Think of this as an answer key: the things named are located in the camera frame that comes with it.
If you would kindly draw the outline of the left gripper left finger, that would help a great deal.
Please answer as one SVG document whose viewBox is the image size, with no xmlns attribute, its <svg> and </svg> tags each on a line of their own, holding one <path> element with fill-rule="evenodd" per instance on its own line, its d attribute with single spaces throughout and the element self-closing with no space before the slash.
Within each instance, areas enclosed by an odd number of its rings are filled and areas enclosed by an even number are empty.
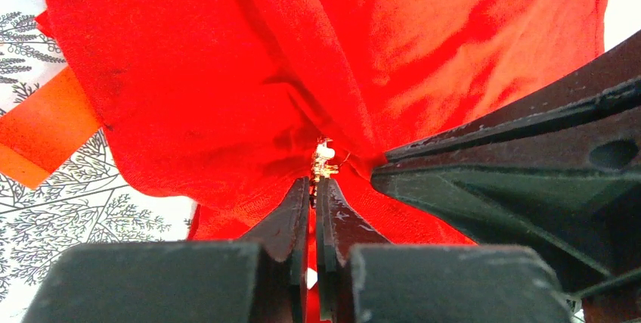
<svg viewBox="0 0 641 323">
<path fill-rule="evenodd" d="M 236 240 L 81 244 L 42 282 L 26 322 L 302 322 L 308 178 Z"/>
</svg>

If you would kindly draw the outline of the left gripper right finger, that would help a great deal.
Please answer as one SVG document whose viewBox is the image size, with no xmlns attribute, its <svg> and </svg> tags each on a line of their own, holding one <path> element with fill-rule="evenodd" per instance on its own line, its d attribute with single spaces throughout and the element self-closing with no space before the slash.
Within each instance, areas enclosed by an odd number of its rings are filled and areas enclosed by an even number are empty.
<svg viewBox="0 0 641 323">
<path fill-rule="evenodd" d="M 514 245 L 393 244 L 317 183 L 320 318 L 331 322 L 568 322 L 554 271 Z"/>
</svg>

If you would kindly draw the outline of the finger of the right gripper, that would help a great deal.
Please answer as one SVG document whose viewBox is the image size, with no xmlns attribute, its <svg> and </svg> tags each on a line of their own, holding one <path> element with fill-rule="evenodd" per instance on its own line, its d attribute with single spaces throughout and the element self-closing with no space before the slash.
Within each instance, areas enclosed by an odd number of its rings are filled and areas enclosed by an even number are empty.
<svg viewBox="0 0 641 323">
<path fill-rule="evenodd" d="M 543 135 L 640 105 L 640 34 L 552 84 L 462 126 L 386 152 L 390 162 Z"/>
<path fill-rule="evenodd" d="M 380 193 L 535 250 L 588 322 L 640 320 L 640 110 L 379 168 Z"/>
</svg>

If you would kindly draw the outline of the gold orange ornate brooch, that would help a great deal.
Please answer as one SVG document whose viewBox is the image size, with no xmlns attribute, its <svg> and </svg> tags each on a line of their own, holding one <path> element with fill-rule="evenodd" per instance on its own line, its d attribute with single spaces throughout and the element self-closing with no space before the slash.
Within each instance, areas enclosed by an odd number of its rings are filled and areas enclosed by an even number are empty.
<svg viewBox="0 0 641 323">
<path fill-rule="evenodd" d="M 336 151 L 330 147 L 329 138 L 321 138 L 313 153 L 311 165 L 311 176 L 313 182 L 317 184 L 322 178 L 330 178 L 339 172 L 339 166 L 333 165 L 330 161 L 336 156 Z"/>
</svg>

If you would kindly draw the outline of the red shirt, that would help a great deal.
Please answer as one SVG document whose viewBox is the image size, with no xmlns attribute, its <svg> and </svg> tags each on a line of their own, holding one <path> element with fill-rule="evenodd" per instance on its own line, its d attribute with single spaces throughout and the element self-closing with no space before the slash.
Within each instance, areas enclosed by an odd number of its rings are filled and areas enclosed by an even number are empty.
<svg viewBox="0 0 641 323">
<path fill-rule="evenodd" d="M 237 238 L 330 138 L 346 200 L 396 244 L 468 244 L 374 191 L 385 152 L 461 126 L 604 50 L 608 0 L 45 0 L 45 28 L 122 177 Z"/>
</svg>

